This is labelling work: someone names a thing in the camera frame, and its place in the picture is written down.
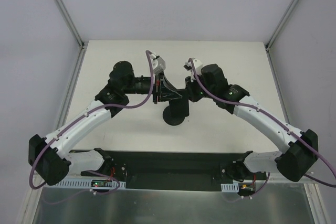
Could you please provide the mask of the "black round-base phone stand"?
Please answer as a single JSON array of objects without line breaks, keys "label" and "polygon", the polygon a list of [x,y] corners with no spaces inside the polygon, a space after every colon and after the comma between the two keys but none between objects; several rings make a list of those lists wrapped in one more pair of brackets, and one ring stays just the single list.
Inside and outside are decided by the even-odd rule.
[{"label": "black round-base phone stand", "polygon": [[185,120],[185,117],[180,117],[180,118],[173,117],[171,114],[170,106],[167,106],[163,110],[162,116],[163,116],[164,122],[170,126],[178,126],[182,124]]}]

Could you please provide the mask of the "black smartphone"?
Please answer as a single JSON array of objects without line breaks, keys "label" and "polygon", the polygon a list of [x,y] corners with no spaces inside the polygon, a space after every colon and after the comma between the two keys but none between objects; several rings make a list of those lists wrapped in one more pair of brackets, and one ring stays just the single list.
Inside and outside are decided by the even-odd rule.
[{"label": "black smartphone", "polygon": [[179,89],[178,94],[181,95],[179,99],[171,100],[169,102],[171,116],[174,119],[181,119],[190,115],[187,89]]}]

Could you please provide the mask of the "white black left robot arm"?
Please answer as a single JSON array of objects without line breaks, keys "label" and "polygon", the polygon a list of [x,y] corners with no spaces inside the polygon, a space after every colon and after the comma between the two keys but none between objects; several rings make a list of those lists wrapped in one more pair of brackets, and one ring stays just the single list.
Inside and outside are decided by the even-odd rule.
[{"label": "white black left robot arm", "polygon": [[164,75],[164,61],[150,60],[150,76],[136,77],[128,61],[117,62],[105,87],[94,100],[69,123],[48,135],[34,135],[28,144],[28,162],[33,172],[53,186],[68,174],[112,176],[112,157],[101,148],[74,153],[72,149],[99,125],[123,109],[139,108],[148,100],[168,102],[163,111],[167,124],[179,125],[188,116],[185,89],[173,87]]}]

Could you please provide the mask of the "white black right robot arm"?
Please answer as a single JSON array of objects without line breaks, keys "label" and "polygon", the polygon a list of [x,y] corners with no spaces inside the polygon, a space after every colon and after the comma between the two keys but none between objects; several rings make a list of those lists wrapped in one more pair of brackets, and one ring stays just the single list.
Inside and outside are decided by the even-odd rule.
[{"label": "white black right robot arm", "polygon": [[277,147],[274,152],[245,152],[225,168],[228,177],[242,182],[254,173],[270,172],[298,182],[318,160],[318,136],[314,131],[304,132],[271,115],[244,88],[229,84],[217,64],[204,66],[199,60],[190,59],[184,68],[191,73],[185,81],[192,102],[212,99],[219,108],[245,120]]}]

